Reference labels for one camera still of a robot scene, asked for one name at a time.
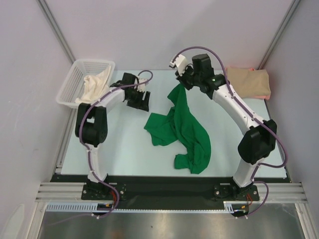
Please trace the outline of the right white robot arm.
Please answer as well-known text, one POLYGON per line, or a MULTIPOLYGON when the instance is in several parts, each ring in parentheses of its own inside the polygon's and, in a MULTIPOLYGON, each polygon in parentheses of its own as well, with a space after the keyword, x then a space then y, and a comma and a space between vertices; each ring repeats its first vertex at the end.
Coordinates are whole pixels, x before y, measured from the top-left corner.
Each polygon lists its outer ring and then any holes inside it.
POLYGON ((170 67, 177 70, 176 78, 187 90, 199 87, 230 115, 241 130, 243 138, 237 147, 241 160, 233 176, 230 195, 236 200, 243 199, 248 194, 247 187, 253 183, 259 163, 275 149, 276 123, 253 112, 225 76, 215 74, 207 54, 194 56, 191 64, 179 54, 171 60, 170 67))

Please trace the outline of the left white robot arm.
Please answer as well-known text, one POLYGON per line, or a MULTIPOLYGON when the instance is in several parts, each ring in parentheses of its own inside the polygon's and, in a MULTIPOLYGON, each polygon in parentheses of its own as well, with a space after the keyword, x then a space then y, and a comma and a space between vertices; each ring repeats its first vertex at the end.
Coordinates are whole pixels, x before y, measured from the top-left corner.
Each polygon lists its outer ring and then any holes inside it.
POLYGON ((122 79, 112 83, 97 99, 83 101, 78 105, 75 135, 86 148, 88 160, 88 180, 95 183, 93 194, 99 199, 109 196, 110 186, 104 183, 108 173, 99 159, 99 145, 108 134, 107 114, 122 102, 127 106, 149 111, 150 92, 146 85, 153 78, 150 70, 143 70, 137 75, 124 73, 122 79))

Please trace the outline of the white plastic basket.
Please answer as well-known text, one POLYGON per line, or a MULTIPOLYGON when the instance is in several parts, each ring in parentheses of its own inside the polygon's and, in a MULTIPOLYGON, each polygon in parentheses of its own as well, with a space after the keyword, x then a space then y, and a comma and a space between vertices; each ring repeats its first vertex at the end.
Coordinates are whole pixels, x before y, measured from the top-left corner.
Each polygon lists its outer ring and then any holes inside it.
POLYGON ((71 109, 77 109, 75 102, 84 93, 84 77, 97 75, 107 68, 110 68, 109 79, 112 78, 115 69, 115 62, 103 59, 78 59, 71 66, 57 96, 56 102, 71 109))

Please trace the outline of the green t shirt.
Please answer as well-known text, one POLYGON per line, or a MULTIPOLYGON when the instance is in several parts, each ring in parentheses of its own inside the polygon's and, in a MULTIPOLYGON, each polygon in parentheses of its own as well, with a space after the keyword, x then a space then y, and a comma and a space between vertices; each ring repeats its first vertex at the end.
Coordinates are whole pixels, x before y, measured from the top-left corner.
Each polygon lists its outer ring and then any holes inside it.
POLYGON ((191 113, 182 84, 174 87, 167 98, 173 104, 167 115, 151 113, 144 129, 151 135, 154 146, 168 146, 179 141, 187 153, 175 156, 174 168, 188 169, 191 174, 200 174, 210 163, 210 137, 191 113))

